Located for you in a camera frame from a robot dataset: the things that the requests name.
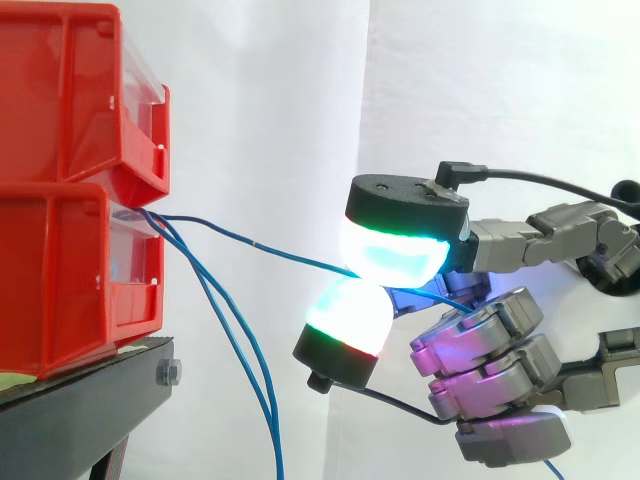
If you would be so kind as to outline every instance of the cable connector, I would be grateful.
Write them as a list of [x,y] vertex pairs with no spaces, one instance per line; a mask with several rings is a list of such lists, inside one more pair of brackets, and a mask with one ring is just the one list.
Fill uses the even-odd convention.
[[482,182],[489,178],[489,169],[485,165],[467,162],[440,162],[436,183],[444,188],[457,190],[461,183]]

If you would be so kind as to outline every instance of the black cable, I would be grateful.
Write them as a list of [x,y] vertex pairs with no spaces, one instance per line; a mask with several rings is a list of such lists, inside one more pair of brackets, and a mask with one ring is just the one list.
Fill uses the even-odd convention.
[[604,205],[609,205],[610,207],[618,208],[621,211],[624,211],[629,207],[637,209],[639,206],[638,204],[628,203],[622,200],[608,197],[606,195],[601,195],[599,193],[580,187],[578,185],[574,185],[572,183],[565,182],[563,180],[557,180],[555,178],[546,177],[544,175],[538,175],[537,173],[520,172],[517,170],[499,170],[499,169],[489,168],[485,172],[485,175],[486,175],[486,178],[506,178],[510,180],[521,180],[523,182],[531,182],[531,183],[539,183],[541,185],[547,185],[548,187],[558,188],[560,190],[565,190],[567,192],[580,195],[581,197],[588,198],[589,200],[593,200],[594,202],[598,202]]
[[[621,212],[630,217],[640,220],[640,202],[624,201],[620,198],[613,198],[607,195],[601,195],[592,190],[588,190],[578,185],[574,185],[563,180],[538,175],[537,173],[521,172],[517,170],[499,170],[487,168],[484,165],[473,165],[463,162],[440,162],[438,173],[436,175],[436,183],[444,188],[453,188],[457,190],[460,184],[469,184],[483,182],[489,178],[503,178],[509,180],[521,180],[523,182],[537,183],[548,187],[564,190],[581,197],[588,198],[594,202],[602,203],[610,207],[617,208]],[[621,182],[616,186],[617,190],[625,193],[625,200],[640,197],[638,184],[632,181]]]
[[422,420],[426,420],[429,423],[433,423],[434,425],[447,425],[451,423],[453,420],[440,420],[435,415],[431,415],[424,410],[420,410],[408,403],[404,403],[397,398],[390,397],[389,395],[385,395],[384,393],[377,392],[375,390],[371,390],[370,388],[365,388],[364,390],[358,390],[357,388],[350,387],[349,385],[345,385],[342,383],[334,383],[336,387],[344,388],[345,390],[350,390],[355,393],[359,393],[360,395],[364,395],[365,397],[373,398],[374,400],[378,400],[380,402],[384,402],[387,405],[391,405],[392,407],[399,408],[411,415],[415,415],[416,417],[421,418]]

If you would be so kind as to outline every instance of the white wall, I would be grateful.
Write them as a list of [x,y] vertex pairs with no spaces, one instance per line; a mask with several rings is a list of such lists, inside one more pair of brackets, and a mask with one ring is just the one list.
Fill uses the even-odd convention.
[[[339,261],[337,229],[356,171],[368,2],[115,3],[172,92],[171,195],[153,208]],[[333,277],[203,227],[179,227],[262,345],[287,478],[321,478],[329,399],[306,387],[309,372],[291,352],[308,306]],[[183,380],[131,435],[123,480],[275,478],[258,402],[189,264],[168,247],[166,269],[161,334],[175,336]]]
[[[469,161],[564,178],[607,193],[640,177],[640,13],[632,2],[372,0],[358,170],[430,177]],[[524,220],[577,197],[506,181],[463,186],[472,218]],[[613,299],[563,265],[493,276],[527,285],[562,360],[595,353],[598,331],[638,325],[640,295]],[[441,309],[394,325],[371,386],[427,407],[409,341]],[[570,412],[574,446],[554,460],[566,478],[626,478],[640,419],[637,370],[623,407]],[[434,427],[350,392],[331,398],[326,480],[553,478],[542,464],[489,470],[464,462],[455,427]]]
[[[350,178],[431,176],[441,160],[531,169],[606,192],[637,178],[639,33],[631,2],[374,0],[359,165],[369,2],[120,0],[158,78],[172,89],[172,193],[157,207],[264,243],[339,262]],[[570,195],[494,182],[464,187],[471,214],[523,219]],[[550,478],[542,465],[462,461],[451,427],[385,405],[310,392],[290,352],[331,275],[184,227],[264,348],[282,412],[290,479]],[[638,299],[603,298],[561,266],[494,278],[524,283],[564,360],[593,353],[595,330],[637,319]],[[122,478],[275,478],[257,401],[186,261],[167,252],[163,334],[184,364],[173,398],[131,436]],[[372,386],[425,406],[408,341],[441,309],[397,322]],[[623,400],[637,394],[623,372]],[[567,478],[628,476],[640,402],[570,415]],[[329,416],[326,437],[327,416]]]

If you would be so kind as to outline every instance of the screw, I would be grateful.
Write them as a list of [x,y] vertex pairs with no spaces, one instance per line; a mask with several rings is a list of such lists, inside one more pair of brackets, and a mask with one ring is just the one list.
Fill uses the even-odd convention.
[[156,375],[158,385],[165,387],[175,387],[182,378],[182,362],[177,359],[160,360]]
[[473,426],[467,422],[458,423],[458,432],[464,434],[473,433]]

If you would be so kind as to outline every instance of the bolt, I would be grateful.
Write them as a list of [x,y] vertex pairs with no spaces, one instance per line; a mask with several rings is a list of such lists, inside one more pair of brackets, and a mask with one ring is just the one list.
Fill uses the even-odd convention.
[[182,378],[182,362],[177,359],[163,359],[158,365],[156,381],[158,385],[175,387]]
[[458,432],[461,434],[473,433],[473,426],[467,422],[458,423]]
[[444,382],[442,380],[440,380],[440,379],[433,380],[429,384],[429,390],[431,390],[431,393],[443,392],[446,389],[447,389],[447,387],[445,386]]

